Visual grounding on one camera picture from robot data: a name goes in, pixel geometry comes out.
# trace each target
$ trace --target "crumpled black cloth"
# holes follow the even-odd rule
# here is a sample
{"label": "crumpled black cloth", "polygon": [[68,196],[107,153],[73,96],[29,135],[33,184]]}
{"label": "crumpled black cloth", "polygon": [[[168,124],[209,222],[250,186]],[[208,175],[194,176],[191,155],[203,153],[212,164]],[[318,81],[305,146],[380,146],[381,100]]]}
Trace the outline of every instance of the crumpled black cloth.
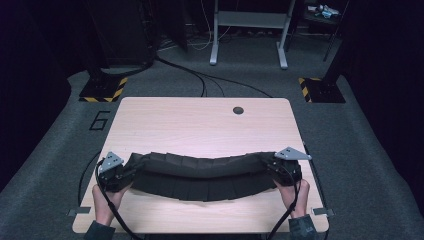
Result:
{"label": "crumpled black cloth", "polygon": [[132,153],[125,168],[137,170],[131,187],[150,194],[186,201],[231,200],[276,187],[267,167],[275,161],[274,154],[257,152],[210,159]]}

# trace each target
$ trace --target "round hole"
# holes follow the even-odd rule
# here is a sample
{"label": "round hole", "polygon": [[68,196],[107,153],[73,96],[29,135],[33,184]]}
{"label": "round hole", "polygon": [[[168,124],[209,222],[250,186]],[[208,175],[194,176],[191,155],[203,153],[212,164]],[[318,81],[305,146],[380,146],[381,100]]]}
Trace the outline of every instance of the round hole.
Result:
{"label": "round hole", "polygon": [[235,107],[233,108],[233,112],[237,115],[240,115],[244,112],[244,109],[242,107]]}

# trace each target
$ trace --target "table top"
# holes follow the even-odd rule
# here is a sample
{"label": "table top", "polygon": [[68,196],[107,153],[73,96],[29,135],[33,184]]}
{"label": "table top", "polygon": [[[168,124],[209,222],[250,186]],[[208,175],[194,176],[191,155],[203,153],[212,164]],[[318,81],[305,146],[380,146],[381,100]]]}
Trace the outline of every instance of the table top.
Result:
{"label": "table top", "polygon": [[[234,113],[235,107],[243,113]],[[120,103],[99,160],[109,151],[126,162],[133,152],[217,158],[288,146],[305,152],[286,99],[127,97]],[[307,209],[321,208],[310,165],[299,163],[311,185]],[[95,219],[94,184],[93,174],[81,204],[91,210],[76,216],[73,230],[77,233],[86,232]],[[180,201],[130,189],[119,209],[133,232],[146,234],[267,233],[285,211],[276,189],[216,202]],[[326,216],[310,214],[318,232],[328,229]],[[111,226],[124,232],[116,220]],[[288,221],[278,231],[288,232]]]}

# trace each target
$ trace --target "hand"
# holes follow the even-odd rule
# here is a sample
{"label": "hand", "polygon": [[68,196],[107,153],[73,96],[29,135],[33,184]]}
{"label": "hand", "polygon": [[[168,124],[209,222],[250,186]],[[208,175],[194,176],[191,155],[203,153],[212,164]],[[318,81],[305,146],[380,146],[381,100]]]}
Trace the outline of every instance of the hand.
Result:
{"label": "hand", "polygon": [[[106,192],[106,195],[109,197],[109,200],[115,205],[116,210],[119,209],[121,205],[122,197],[125,192],[131,187],[131,184],[123,188],[119,192]],[[107,204],[106,199],[104,198],[99,186],[96,184],[92,189],[93,198],[94,198],[94,209],[96,212],[96,222],[103,224],[105,226],[110,226],[113,218],[115,217],[112,211]]]}
{"label": "hand", "polygon": [[[274,181],[277,185],[278,190],[280,191],[281,198],[283,199],[284,206],[288,209],[295,198],[295,192],[293,186],[281,186],[278,182]],[[297,197],[297,203],[295,209],[290,213],[292,218],[303,217],[306,215],[306,206],[308,204],[308,194],[309,194],[309,183],[305,179],[301,179],[296,184],[299,189],[299,194]]]}

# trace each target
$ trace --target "gray carpet floor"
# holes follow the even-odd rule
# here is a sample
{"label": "gray carpet floor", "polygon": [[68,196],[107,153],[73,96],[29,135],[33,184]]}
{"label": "gray carpet floor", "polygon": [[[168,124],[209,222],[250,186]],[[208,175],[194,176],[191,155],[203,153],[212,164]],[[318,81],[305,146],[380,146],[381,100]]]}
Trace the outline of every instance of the gray carpet floor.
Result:
{"label": "gray carpet floor", "polygon": [[[339,44],[323,62],[328,44],[324,39],[296,36],[287,53],[287,70],[279,67],[278,39],[272,38],[234,38],[221,44],[216,66],[209,65],[211,45],[204,50],[189,47],[188,52],[170,48],[158,55],[291,102],[303,140],[314,158],[327,206],[336,213],[329,219],[328,239],[424,239],[424,220],[410,189],[374,136],[346,79],[340,77],[337,82],[345,104],[305,102],[298,78],[323,77]],[[68,80],[72,94],[66,107],[0,194],[0,239],[82,239],[72,231],[74,218],[67,214],[78,205],[81,174],[101,150],[120,100],[127,96],[200,97],[202,93],[198,78],[160,62],[130,76],[121,97],[113,103],[78,101],[88,80],[86,72]],[[205,81],[207,97],[267,97],[252,88],[216,80],[221,92],[214,82]],[[89,130],[99,111],[109,112],[102,115],[107,119],[104,130]],[[83,180],[83,193],[93,169],[91,164]],[[275,239],[286,237],[279,234]],[[114,239],[130,237],[121,233]]]}

